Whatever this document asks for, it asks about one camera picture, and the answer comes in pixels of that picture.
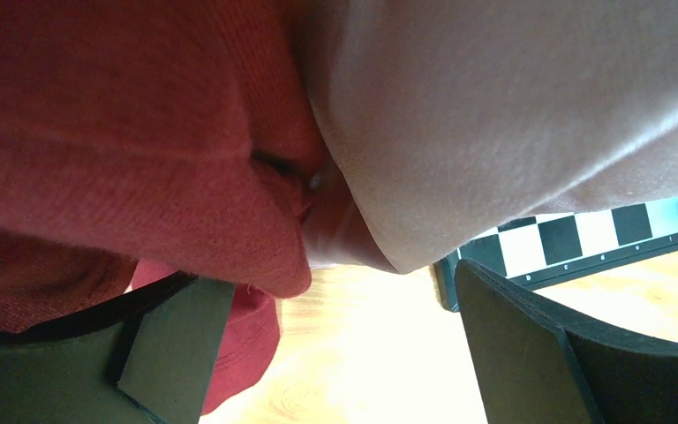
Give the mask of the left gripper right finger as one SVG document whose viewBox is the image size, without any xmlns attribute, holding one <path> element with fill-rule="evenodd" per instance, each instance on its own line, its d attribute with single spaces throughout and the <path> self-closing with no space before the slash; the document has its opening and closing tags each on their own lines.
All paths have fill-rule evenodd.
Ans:
<svg viewBox="0 0 678 424">
<path fill-rule="evenodd" d="M 491 423 L 678 423 L 678 343 L 600 321 L 483 265 L 456 269 Z"/>
</svg>

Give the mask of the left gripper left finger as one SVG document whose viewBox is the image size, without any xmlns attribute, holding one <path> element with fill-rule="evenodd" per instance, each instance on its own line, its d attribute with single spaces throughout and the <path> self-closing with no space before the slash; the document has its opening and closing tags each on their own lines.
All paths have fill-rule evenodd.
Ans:
<svg viewBox="0 0 678 424">
<path fill-rule="evenodd" d="M 0 333 L 0 423 L 195 423 L 235 287 L 173 275 Z"/>
</svg>

